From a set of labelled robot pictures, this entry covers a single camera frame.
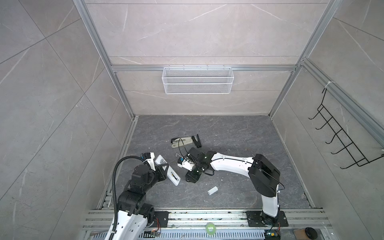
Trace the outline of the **white remote control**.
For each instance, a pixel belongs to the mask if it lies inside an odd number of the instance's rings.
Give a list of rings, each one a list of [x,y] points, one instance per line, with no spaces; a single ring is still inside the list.
[[[158,155],[154,163],[156,165],[156,164],[163,164],[168,162],[161,155]],[[168,169],[167,179],[169,179],[175,186],[178,186],[181,181],[180,176],[176,173],[176,171],[170,165]]]

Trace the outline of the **white remote battery cover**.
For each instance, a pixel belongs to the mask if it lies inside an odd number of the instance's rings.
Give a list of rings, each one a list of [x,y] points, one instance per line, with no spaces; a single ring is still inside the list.
[[[211,196],[212,194],[216,193],[218,191],[218,187],[213,187],[212,189],[208,190],[207,193],[209,194],[209,196]]]

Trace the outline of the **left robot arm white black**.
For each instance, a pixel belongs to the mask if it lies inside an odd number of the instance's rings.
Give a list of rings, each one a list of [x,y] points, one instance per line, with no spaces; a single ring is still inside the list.
[[[154,207],[146,204],[146,193],[156,183],[167,179],[167,171],[169,164],[156,166],[154,169],[148,164],[142,164],[135,167],[131,180],[127,183],[126,188],[119,197],[116,193],[116,174],[118,166],[122,161],[119,161],[113,171],[112,176],[112,201],[114,205],[114,218],[112,222],[112,230],[110,231],[109,239],[113,240],[118,235],[118,213],[122,211],[127,216],[133,217],[142,214],[145,219],[154,220]]]

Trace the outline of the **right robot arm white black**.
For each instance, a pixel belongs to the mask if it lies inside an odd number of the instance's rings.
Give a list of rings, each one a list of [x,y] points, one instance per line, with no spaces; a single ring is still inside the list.
[[[226,171],[249,178],[255,190],[262,196],[263,208],[258,216],[264,226],[275,226],[280,216],[279,187],[280,171],[263,155],[233,157],[218,152],[200,152],[191,148],[185,157],[178,160],[180,168],[187,169],[186,181],[196,183],[201,174],[213,176],[217,171]]]

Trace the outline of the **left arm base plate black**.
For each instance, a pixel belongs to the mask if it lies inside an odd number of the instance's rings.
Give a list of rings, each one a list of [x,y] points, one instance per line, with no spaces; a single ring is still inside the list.
[[[148,216],[147,227],[150,228],[166,228],[169,221],[169,212],[167,211],[155,211]]]

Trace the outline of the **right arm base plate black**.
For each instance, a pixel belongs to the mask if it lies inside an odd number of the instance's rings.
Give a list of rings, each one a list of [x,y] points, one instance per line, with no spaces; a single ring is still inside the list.
[[[263,211],[246,211],[249,227],[288,227],[289,223],[283,211],[276,217],[271,217]]]

